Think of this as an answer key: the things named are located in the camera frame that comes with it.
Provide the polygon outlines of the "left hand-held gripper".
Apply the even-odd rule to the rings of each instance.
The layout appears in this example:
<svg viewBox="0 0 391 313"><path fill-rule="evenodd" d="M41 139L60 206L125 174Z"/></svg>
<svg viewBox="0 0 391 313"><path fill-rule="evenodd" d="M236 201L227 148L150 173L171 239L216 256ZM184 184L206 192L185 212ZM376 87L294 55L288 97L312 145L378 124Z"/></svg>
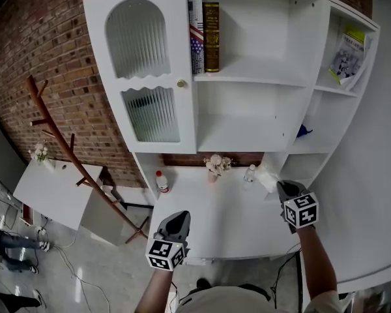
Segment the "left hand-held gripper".
<svg viewBox="0 0 391 313"><path fill-rule="evenodd" d="M189 211L179 211L161 221L158 233L162 234L166 240L182 242L149 239L145 256L152 268L172 272L183 263L188 253L185 241L190 232L190 223Z"/></svg>

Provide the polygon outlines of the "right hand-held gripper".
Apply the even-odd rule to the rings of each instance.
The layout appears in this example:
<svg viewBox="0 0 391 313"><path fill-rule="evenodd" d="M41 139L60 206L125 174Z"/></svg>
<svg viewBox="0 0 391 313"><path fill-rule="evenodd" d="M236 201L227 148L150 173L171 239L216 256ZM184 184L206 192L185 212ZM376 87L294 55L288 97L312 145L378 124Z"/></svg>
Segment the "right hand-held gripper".
<svg viewBox="0 0 391 313"><path fill-rule="evenodd" d="M298 229L307 226L313 226L319 220L318 199L302 183L278 181L276 188L283 205L283 217L291 233L296 233Z"/></svg>

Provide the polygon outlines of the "white desk with hutch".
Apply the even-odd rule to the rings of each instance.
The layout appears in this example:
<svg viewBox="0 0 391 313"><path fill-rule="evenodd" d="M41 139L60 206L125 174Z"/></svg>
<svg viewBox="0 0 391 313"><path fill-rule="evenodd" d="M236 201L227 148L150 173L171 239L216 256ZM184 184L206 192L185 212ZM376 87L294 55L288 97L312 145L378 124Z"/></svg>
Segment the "white desk with hutch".
<svg viewBox="0 0 391 313"><path fill-rule="evenodd" d="M202 0L220 7L220 70L192 73L196 150L260 153L284 179L310 185L338 146L362 99L380 35L371 19L338 0ZM350 91L328 68L346 25L372 38ZM304 124L313 132L297 138ZM160 155L131 152L152 199Z"/></svg>

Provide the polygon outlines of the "person's left forearm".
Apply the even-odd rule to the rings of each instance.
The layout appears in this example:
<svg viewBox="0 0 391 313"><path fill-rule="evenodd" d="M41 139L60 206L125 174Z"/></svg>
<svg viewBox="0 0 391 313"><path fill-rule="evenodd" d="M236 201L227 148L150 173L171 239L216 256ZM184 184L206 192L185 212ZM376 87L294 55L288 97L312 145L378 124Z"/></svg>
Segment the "person's left forearm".
<svg viewBox="0 0 391 313"><path fill-rule="evenodd" d="M155 269L134 313L164 313L172 279L172 271Z"/></svg>

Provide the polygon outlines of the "person's right forearm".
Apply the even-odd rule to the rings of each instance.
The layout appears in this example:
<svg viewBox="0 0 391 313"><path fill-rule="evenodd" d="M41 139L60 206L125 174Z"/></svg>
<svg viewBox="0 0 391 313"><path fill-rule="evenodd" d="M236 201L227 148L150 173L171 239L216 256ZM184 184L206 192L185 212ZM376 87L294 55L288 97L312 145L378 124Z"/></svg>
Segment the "person's right forearm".
<svg viewBox="0 0 391 313"><path fill-rule="evenodd" d="M336 275L315 228L306 226L298 229L297 234L302 248L310 299L313 300L322 293L336 291Z"/></svg>

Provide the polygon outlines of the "white board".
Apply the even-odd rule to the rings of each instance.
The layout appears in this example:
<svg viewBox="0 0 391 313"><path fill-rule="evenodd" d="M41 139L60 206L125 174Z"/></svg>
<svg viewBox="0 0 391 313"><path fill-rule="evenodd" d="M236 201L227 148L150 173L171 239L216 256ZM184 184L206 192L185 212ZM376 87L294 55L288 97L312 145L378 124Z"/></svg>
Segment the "white board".
<svg viewBox="0 0 391 313"><path fill-rule="evenodd" d="M277 194L269 194L261 183L246 186L245 168L231 168L214 183L205 167L163 167L171 190L154 204L149 233L161 221L189 211L188 258L244 260L283 256L298 248L280 216Z"/></svg>

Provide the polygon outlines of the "clear water bottle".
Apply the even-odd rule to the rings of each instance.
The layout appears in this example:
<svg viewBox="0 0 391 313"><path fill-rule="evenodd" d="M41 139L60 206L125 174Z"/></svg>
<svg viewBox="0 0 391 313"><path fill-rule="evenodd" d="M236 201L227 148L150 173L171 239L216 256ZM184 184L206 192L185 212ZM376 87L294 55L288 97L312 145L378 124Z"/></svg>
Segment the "clear water bottle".
<svg viewBox="0 0 391 313"><path fill-rule="evenodd" d="M244 174L244 190L249 190L255 181L256 166L251 164Z"/></svg>

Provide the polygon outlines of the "red cap bottle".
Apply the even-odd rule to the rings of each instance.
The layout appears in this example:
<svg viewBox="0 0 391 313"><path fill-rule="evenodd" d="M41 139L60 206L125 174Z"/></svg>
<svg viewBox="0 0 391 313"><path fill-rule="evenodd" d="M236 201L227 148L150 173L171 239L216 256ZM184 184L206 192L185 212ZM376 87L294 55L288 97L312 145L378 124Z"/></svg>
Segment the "red cap bottle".
<svg viewBox="0 0 391 313"><path fill-rule="evenodd" d="M156 172L156 184L161 193L166 194L170 191L167 177L160 170Z"/></svg>

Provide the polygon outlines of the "cream flower bouquet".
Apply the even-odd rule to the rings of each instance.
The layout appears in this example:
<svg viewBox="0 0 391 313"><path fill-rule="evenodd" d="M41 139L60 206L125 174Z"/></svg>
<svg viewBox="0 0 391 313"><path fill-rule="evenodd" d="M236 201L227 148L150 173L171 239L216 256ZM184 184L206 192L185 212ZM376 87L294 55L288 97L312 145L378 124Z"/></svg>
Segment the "cream flower bouquet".
<svg viewBox="0 0 391 313"><path fill-rule="evenodd" d="M217 154L213 154L209 158L204 158L203 161L207 169L215 176L222 176L225 171L231 169L232 165L232 160L229 157Z"/></svg>

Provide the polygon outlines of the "person's light shirt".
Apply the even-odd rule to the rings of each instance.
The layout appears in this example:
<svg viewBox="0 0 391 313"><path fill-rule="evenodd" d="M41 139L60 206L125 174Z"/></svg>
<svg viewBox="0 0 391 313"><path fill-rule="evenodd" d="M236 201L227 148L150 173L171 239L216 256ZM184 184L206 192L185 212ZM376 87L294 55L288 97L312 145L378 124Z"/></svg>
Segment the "person's light shirt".
<svg viewBox="0 0 391 313"><path fill-rule="evenodd" d="M264 295L236 286L216 286L185 297L175 313L288 313L276 309ZM342 313L336 291L313 298L304 313Z"/></svg>

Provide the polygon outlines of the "white ribbed glass cabinet door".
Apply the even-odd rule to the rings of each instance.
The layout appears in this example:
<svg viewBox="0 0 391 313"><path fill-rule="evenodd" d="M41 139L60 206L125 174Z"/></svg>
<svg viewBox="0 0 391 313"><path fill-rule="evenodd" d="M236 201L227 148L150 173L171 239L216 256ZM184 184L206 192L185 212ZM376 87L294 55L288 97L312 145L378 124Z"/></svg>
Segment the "white ribbed glass cabinet door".
<svg viewBox="0 0 391 313"><path fill-rule="evenodd" d="M128 149L196 151L188 0L83 0L106 96ZM177 87L184 80L186 86Z"/></svg>

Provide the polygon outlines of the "white side table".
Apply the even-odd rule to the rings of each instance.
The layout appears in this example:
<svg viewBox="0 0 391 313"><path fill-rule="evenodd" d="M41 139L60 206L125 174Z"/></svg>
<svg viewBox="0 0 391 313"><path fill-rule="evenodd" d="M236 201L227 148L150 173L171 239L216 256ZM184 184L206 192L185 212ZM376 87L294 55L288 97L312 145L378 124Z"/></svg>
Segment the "white side table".
<svg viewBox="0 0 391 313"><path fill-rule="evenodd" d="M118 246L123 219L91 187L77 186L82 174L71 162L54 160L54 170L30 161L14 197L36 212L67 228L84 227L93 237Z"/></svg>

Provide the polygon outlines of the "yellow-green magazines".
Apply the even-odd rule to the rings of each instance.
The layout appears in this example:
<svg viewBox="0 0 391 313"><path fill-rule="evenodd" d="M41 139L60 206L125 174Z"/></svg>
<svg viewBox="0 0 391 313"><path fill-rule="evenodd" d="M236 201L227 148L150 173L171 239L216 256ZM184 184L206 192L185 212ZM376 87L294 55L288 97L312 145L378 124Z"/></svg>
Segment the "yellow-green magazines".
<svg viewBox="0 0 391 313"><path fill-rule="evenodd" d="M328 68L340 89L350 91L361 77L369 59L372 38L352 25L346 25L338 49Z"/></svg>

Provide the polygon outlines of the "brown wooden coat rack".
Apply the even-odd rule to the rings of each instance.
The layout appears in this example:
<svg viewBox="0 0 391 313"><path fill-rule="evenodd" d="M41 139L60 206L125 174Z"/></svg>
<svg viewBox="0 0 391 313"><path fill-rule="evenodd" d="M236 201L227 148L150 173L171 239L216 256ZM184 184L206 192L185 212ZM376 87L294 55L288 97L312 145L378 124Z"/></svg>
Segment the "brown wooden coat rack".
<svg viewBox="0 0 391 313"><path fill-rule="evenodd" d="M103 199L104 203L108 207L110 207L116 214L118 214L122 218L122 220L126 222L134 230L134 233L131 235L131 237L125 241L126 244L130 243L138 236L142 236L143 238L148 239L148 235L145 234L143 228L145 227L146 224L149 223L150 216L146 216L146 218L141 223L141 225L137 226L117 206L120 205L121 208L123 208L125 211L127 211L129 207L153 210L153 206L140 205L136 203L127 203L127 202L123 202L122 200L111 201L110 198L106 195L106 193L100 188L99 184L91 177L89 172L84 168L83 164L75 156L74 154L75 134L74 133L71 134L70 143L67 143L64 136L61 134L57 125L55 124L53 118L51 117L44 101L42 100L42 93L44 92L45 88L48 85L48 80L43 81L40 89L36 86L35 80L32 75L29 75L27 77L25 83L28 91L30 92L33 102L35 103L40 114L42 115L41 119L31 121L30 125L48 126L48 129L42 130L42 132L45 135L52 137L58 142L60 148L65 152L68 159L82 174L82 178L76 183L76 186L85 185L91 187Z"/></svg>

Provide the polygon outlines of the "white flower bouquet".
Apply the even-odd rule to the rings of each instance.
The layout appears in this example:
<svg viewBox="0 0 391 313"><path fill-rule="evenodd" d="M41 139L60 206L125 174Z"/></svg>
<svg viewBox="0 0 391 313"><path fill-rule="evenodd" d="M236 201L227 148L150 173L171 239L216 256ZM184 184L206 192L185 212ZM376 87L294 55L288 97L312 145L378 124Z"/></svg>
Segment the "white flower bouquet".
<svg viewBox="0 0 391 313"><path fill-rule="evenodd" d="M29 155L33 160L37 161L38 163L42 163L43 161L48 160L49 154L46 141L43 140L41 142L38 142L33 150L29 150Z"/></svg>

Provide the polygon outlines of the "brown hardcover book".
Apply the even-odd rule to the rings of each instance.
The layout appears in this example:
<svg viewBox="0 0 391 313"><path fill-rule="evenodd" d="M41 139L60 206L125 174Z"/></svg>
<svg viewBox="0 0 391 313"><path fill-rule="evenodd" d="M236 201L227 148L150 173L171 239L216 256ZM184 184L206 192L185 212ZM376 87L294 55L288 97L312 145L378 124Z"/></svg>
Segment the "brown hardcover book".
<svg viewBox="0 0 391 313"><path fill-rule="evenodd" d="M205 73L220 70L220 7L218 2L203 2Z"/></svg>

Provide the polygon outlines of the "flag print book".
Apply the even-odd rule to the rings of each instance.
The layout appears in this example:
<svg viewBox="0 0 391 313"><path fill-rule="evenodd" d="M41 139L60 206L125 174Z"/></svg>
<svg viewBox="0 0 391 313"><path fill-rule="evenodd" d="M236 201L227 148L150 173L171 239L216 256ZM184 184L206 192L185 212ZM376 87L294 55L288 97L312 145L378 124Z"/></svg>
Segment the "flag print book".
<svg viewBox="0 0 391 313"><path fill-rule="evenodd" d="M205 71L203 1L188 0L192 73Z"/></svg>

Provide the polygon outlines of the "grey panel board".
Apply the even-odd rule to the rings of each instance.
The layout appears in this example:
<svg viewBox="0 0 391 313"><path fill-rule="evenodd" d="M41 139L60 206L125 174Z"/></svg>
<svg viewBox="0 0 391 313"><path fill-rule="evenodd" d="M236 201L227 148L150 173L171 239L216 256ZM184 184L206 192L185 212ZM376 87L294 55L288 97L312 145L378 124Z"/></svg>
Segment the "grey panel board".
<svg viewBox="0 0 391 313"><path fill-rule="evenodd" d="M14 193L26 167L0 125L0 183L10 193Z"/></svg>

